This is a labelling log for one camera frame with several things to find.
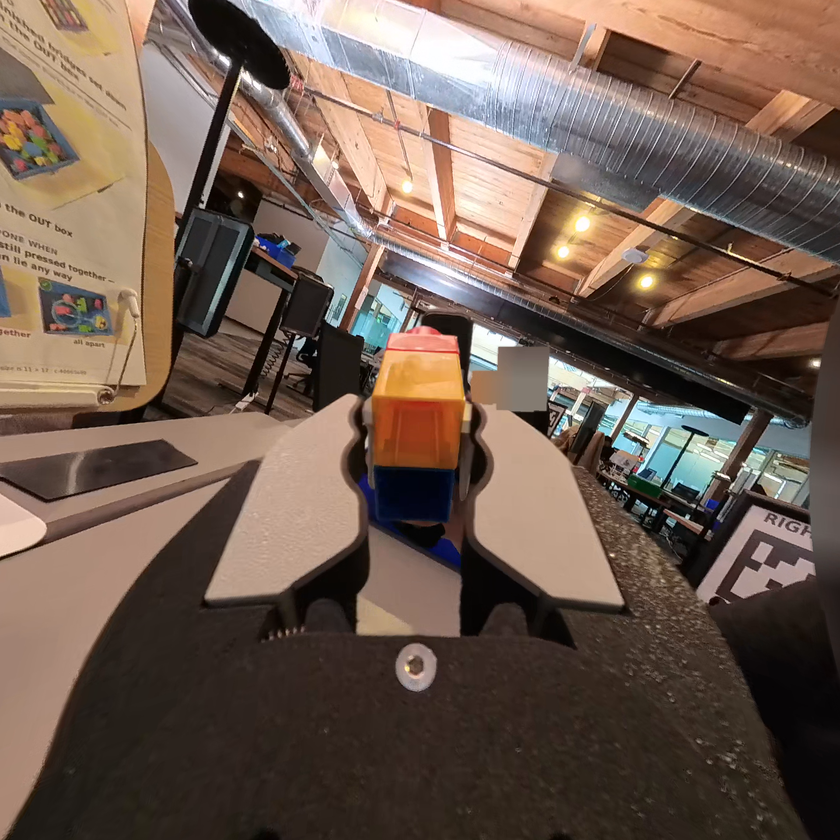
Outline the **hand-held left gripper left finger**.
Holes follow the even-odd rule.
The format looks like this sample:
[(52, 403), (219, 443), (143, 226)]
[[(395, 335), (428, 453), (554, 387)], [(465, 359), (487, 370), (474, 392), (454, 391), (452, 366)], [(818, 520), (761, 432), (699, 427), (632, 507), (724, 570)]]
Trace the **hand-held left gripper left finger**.
[(362, 400), (342, 396), (281, 435), (262, 458), (206, 589), (209, 607), (273, 606), (304, 624), (310, 604), (358, 622), (368, 580)]

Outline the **red block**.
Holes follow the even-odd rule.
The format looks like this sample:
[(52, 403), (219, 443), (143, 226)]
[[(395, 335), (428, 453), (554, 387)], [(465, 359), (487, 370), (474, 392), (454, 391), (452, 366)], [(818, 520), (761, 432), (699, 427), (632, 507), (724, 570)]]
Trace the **red block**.
[(391, 333), (385, 346), (385, 354), (396, 352), (454, 354), (459, 357), (459, 342), (454, 335), (443, 334), (421, 325), (407, 332)]

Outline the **orange one-stud block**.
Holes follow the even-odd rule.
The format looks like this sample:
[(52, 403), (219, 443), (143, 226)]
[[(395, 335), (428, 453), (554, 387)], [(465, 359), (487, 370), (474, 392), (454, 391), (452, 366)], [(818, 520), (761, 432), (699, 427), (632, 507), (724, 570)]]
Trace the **orange one-stud block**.
[(455, 469), (465, 409), (456, 352), (387, 350), (371, 396), (373, 465)]

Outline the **blue one-stud block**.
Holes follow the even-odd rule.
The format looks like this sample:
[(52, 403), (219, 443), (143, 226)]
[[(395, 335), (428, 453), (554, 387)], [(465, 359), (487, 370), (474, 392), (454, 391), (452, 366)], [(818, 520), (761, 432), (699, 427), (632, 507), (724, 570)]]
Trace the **blue one-stud block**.
[(383, 522), (446, 524), (455, 493), (455, 469), (373, 467), (376, 517)]

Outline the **blue plastic bin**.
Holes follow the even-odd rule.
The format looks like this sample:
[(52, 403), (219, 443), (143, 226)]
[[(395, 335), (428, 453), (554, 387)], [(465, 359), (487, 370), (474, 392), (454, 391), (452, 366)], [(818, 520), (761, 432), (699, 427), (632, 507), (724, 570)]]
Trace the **blue plastic bin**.
[(382, 520), (376, 514), (375, 493), (369, 485), (367, 475), (360, 478), (358, 487), (361, 489), (367, 504), (370, 525), (437, 562), (453, 570), (460, 570), (459, 547), (446, 535), (443, 523), (422, 522), (415, 524), (407, 521)]

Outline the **wooden top standing desk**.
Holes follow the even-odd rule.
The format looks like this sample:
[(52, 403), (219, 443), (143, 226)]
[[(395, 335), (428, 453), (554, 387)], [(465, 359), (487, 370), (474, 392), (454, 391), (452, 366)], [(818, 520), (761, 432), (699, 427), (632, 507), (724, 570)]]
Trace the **wooden top standing desk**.
[(277, 262), (256, 245), (253, 245), (251, 248), (251, 253), (245, 263), (245, 269), (279, 289), (280, 294), (274, 310), (269, 316), (263, 338), (259, 343), (259, 347), (245, 379), (245, 385), (240, 394), (241, 399), (256, 396), (259, 391), (259, 381), (266, 367), (269, 351), (276, 339), (285, 308), (293, 292), (295, 283), (298, 280), (298, 275), (294, 271)]

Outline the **grey desk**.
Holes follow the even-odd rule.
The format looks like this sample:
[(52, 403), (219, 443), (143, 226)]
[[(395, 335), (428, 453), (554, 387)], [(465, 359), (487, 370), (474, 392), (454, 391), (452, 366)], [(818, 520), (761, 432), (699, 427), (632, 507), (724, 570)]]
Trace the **grey desk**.
[(26, 800), (60, 715), (118, 604), (200, 503), (299, 422), (256, 413), (2, 439), (2, 460), (163, 439), (197, 466), (57, 501), (2, 496), (46, 523), (34, 547), (2, 559), (2, 824)]

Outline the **black partition panel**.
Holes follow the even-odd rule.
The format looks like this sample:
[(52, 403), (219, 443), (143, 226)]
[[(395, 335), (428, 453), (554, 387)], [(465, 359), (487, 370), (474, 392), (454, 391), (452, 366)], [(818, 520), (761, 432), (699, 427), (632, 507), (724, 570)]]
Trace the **black partition panel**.
[(346, 395), (361, 394), (364, 339), (325, 322), (318, 337), (312, 370), (312, 410), (315, 413)]

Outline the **black floor lamp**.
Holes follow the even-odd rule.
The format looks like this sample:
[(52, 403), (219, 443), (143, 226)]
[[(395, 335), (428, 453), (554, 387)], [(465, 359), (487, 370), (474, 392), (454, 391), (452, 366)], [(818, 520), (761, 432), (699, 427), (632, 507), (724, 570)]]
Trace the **black floor lamp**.
[(654, 469), (664, 490), (675, 491), (678, 485), (704, 490), (719, 466), (710, 454), (709, 435), (697, 427), (669, 427), (647, 465)]
[(175, 368), (184, 331), (175, 320), (175, 310), (181, 301), (186, 284), (187, 264), (177, 261), (177, 252), (183, 238), (186, 222), (195, 208), (202, 208), (206, 187), (213, 183), (212, 164), (222, 142), (230, 106), (237, 93), (245, 71), (267, 87), (279, 91), (288, 87), (290, 72), (285, 59), (257, 23), (232, 2), (188, 2), (189, 15), (185, 24), (191, 24), (219, 56), (228, 60), (223, 69), (224, 83), (217, 96), (213, 117), (203, 143), (196, 171), (187, 195), (181, 222), (175, 234), (175, 269), (173, 289), (173, 327), (170, 371)]

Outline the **blue storage bins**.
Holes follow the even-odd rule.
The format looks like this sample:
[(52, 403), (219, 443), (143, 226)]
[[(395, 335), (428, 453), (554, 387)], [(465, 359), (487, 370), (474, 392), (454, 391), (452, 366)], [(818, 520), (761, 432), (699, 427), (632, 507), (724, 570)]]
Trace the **blue storage bins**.
[(286, 268), (294, 267), (301, 247), (279, 234), (257, 234), (255, 244)]

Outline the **framed marker sign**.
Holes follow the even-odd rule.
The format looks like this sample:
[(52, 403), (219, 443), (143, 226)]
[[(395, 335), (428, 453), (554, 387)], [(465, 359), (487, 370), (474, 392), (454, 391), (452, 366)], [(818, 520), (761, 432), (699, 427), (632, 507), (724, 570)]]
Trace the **framed marker sign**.
[(707, 604), (733, 604), (814, 579), (811, 513), (744, 491), (711, 540), (682, 563), (682, 573)]

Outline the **black display on stand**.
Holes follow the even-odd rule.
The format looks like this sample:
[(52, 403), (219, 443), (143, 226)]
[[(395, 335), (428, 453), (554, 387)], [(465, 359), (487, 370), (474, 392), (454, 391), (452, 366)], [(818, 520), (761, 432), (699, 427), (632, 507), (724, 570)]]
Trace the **black display on stand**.
[(202, 339), (218, 331), (255, 241), (251, 224), (236, 217), (192, 210), (177, 261), (187, 264), (185, 287), (175, 320)]

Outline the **person's black jacket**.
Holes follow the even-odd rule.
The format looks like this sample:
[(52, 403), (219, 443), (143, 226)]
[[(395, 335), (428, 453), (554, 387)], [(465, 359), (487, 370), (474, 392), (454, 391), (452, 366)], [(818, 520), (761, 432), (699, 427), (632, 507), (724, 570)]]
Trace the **person's black jacket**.
[(810, 838), (839, 838), (839, 683), (816, 579), (709, 610)]

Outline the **white document stand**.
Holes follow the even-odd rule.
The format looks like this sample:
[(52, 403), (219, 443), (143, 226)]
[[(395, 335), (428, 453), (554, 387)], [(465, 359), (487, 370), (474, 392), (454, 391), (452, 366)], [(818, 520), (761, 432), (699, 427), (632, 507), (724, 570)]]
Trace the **white document stand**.
[[(121, 333), (131, 326), (126, 349), (113, 345), (107, 372), (108, 380), (98, 384), (77, 383), (11, 383), (2, 385), (2, 407), (13, 409), (94, 407), (111, 405), (122, 386), (133, 346), (140, 332), (141, 308), (138, 294), (130, 288), (119, 292), (119, 306), (123, 311)], [(46, 523), (14, 501), (1, 496), (1, 557), (2, 559), (34, 547), (45, 537)]]

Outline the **large corrugated silver duct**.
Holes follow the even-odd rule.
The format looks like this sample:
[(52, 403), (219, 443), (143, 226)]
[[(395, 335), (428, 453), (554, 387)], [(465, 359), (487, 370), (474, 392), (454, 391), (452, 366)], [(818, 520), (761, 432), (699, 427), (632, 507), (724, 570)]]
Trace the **large corrugated silver duct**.
[(411, 4), (235, 5), (278, 47), (838, 264), (822, 154)]

